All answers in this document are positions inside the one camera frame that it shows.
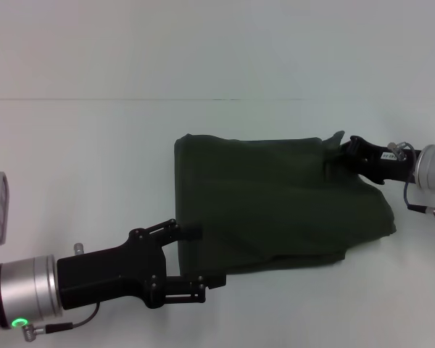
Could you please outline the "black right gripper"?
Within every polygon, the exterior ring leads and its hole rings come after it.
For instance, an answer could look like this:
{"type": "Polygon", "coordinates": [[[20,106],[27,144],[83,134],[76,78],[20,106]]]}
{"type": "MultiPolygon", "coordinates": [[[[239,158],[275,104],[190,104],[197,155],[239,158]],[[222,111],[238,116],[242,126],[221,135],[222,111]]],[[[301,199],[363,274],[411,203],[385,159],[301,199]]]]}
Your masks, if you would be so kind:
{"type": "Polygon", "coordinates": [[[379,185],[384,185],[385,180],[415,183],[413,173],[417,160],[413,159],[411,149],[403,149],[403,152],[405,158],[398,160],[387,147],[351,136],[339,147],[335,159],[325,161],[325,176],[348,176],[352,172],[379,185]],[[342,160],[347,160],[347,167],[342,160]]]}

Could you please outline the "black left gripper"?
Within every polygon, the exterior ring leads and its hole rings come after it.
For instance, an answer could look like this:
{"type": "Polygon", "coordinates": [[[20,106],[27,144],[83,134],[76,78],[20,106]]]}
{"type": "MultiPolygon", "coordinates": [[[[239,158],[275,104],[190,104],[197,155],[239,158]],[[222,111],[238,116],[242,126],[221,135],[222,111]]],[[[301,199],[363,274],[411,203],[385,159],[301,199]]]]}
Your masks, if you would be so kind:
{"type": "Polygon", "coordinates": [[[167,276],[162,247],[202,238],[199,225],[175,219],[131,231],[120,246],[57,260],[59,298],[65,310],[120,297],[136,297],[150,309],[205,303],[208,289],[226,285],[226,275],[167,276]]]}

